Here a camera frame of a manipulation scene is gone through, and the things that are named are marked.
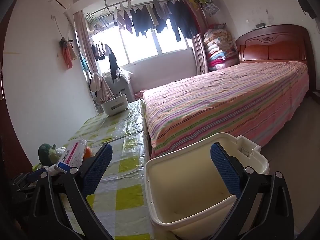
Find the stack of folded quilts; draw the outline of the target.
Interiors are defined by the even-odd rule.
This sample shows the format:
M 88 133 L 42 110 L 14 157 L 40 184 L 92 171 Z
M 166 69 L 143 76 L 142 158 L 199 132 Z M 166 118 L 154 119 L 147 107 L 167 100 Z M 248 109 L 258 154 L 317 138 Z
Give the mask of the stack of folded quilts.
M 225 23 L 211 24 L 204 33 L 203 44 L 209 72 L 239 64 L 237 49 Z

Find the red wooden headboard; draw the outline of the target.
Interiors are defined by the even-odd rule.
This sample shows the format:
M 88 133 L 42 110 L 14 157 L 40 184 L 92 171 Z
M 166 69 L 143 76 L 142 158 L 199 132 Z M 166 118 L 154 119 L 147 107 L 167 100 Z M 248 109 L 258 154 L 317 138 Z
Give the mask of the red wooden headboard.
M 299 61 L 306 64 L 309 90 L 316 90 L 316 66 L 307 29 L 294 24 L 279 24 L 255 29 L 235 41 L 243 62 Z

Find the orange cloths on hook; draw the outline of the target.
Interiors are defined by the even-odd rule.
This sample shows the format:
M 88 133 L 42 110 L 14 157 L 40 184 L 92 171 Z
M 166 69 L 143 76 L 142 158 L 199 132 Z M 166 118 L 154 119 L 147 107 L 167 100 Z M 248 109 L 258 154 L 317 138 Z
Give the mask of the orange cloths on hook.
M 73 67 L 73 61 L 77 59 L 77 56 L 74 52 L 73 46 L 71 44 L 73 40 L 66 40 L 64 37 L 61 38 L 59 45 L 62 51 L 63 59 L 67 65 L 68 69 Z

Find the white storage caddy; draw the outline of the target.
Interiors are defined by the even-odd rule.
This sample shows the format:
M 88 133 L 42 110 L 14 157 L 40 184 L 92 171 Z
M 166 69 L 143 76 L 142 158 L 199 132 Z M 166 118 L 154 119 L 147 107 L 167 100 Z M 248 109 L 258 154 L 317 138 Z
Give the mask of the white storage caddy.
M 101 104 L 101 107 L 105 114 L 109 116 L 114 116 L 118 113 L 121 113 L 127 110 L 128 101 L 125 94 L 121 94 L 118 97 L 115 97 L 107 102 Z

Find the green broccoli plush toy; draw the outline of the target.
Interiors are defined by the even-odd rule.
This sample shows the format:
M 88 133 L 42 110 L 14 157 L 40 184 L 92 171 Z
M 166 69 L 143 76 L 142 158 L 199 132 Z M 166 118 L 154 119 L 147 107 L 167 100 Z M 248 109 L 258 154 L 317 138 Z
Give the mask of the green broccoli plush toy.
M 56 151 L 56 145 L 42 144 L 38 149 L 40 163 L 43 166 L 52 166 L 60 159 Z

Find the white medicine box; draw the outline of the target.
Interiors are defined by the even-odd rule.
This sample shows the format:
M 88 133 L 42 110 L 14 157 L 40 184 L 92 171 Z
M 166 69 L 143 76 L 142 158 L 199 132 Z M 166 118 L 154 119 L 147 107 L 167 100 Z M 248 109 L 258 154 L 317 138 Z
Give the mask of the white medicine box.
M 54 169 L 67 173 L 73 167 L 79 168 L 82 165 L 86 148 L 87 141 L 85 139 L 72 140 L 55 164 Z

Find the white appliance by window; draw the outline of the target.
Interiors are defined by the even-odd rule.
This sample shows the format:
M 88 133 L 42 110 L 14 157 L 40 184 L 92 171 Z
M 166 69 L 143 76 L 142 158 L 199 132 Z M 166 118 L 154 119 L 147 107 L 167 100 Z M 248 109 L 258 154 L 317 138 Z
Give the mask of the white appliance by window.
M 120 96 L 120 94 L 125 94 L 128 103 L 134 102 L 136 100 L 131 83 L 127 83 L 127 81 L 123 77 L 120 77 L 120 79 L 115 79 L 115 81 L 112 81 L 111 76 L 105 76 L 104 80 L 107 82 L 114 96 Z

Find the black hanging garment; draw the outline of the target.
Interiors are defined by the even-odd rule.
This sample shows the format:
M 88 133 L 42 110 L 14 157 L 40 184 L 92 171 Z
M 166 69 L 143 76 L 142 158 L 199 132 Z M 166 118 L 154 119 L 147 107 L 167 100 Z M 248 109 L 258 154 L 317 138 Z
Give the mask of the black hanging garment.
M 110 64 L 110 72 L 113 83 L 116 79 L 120 79 L 120 68 L 117 64 L 117 59 L 112 51 L 111 48 L 109 48 L 109 56 L 108 56 L 109 64 Z

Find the hanging dark clothes row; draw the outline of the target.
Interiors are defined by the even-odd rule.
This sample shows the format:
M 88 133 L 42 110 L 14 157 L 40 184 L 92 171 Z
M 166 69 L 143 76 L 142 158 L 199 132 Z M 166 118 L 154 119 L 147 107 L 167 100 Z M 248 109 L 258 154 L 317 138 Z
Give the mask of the hanging dark clothes row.
M 205 20 L 196 13 L 198 10 L 208 13 L 209 16 L 219 11 L 213 0 L 168 0 L 164 3 L 152 0 L 151 4 L 145 4 L 142 8 L 128 9 L 129 12 L 123 7 L 120 7 L 120 10 L 114 7 L 112 18 L 119 29 L 126 29 L 136 36 L 146 36 L 150 29 L 155 29 L 156 33 L 160 34 L 168 27 L 167 21 L 170 21 L 177 42 L 203 32 L 204 27 L 201 24 L 205 23 Z

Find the dark red door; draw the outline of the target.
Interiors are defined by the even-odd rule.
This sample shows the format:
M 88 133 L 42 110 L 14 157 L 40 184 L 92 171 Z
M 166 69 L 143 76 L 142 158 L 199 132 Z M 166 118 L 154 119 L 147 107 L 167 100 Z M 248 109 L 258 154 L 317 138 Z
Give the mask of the dark red door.
M 3 64 L 1 63 L 1 164 L 8 178 L 31 171 L 31 163 L 17 138 L 9 115 L 4 93 Z

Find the striped bed cover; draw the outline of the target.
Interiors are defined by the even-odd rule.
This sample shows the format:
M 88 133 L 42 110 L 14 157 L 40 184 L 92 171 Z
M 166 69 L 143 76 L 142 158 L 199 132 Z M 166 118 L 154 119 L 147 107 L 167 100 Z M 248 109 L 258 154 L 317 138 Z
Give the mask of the striped bed cover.
M 146 90 L 150 156 L 221 132 L 265 146 L 308 90 L 308 68 L 299 61 L 240 63 Z

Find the pink right curtain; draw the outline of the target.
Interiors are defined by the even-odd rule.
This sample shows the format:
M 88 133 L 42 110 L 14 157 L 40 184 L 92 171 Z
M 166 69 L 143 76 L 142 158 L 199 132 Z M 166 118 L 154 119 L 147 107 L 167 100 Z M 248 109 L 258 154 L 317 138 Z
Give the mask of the pink right curtain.
M 205 74 L 208 72 L 206 52 L 203 45 L 201 34 L 197 34 L 191 39 L 193 43 L 193 53 L 196 65 L 196 75 Z

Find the orange peel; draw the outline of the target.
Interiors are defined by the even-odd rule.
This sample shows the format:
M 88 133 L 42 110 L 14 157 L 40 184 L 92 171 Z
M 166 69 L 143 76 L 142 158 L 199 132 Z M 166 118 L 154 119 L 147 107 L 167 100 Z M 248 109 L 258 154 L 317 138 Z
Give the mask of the orange peel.
M 90 149 L 89 146 L 86 147 L 85 151 L 84 151 L 84 157 L 83 160 L 87 160 L 92 156 L 92 150 Z

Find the cream plastic trash bin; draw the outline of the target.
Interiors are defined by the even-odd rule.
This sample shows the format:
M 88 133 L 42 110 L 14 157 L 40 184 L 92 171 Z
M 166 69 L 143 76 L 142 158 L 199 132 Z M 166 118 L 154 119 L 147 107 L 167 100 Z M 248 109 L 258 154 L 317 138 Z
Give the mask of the cream plastic trash bin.
M 269 173 L 261 147 L 242 135 L 217 133 L 190 146 L 148 161 L 144 168 L 150 220 L 160 232 L 182 239 L 204 239 L 220 226 L 236 197 L 227 190 L 210 157 L 218 142 L 256 172 Z

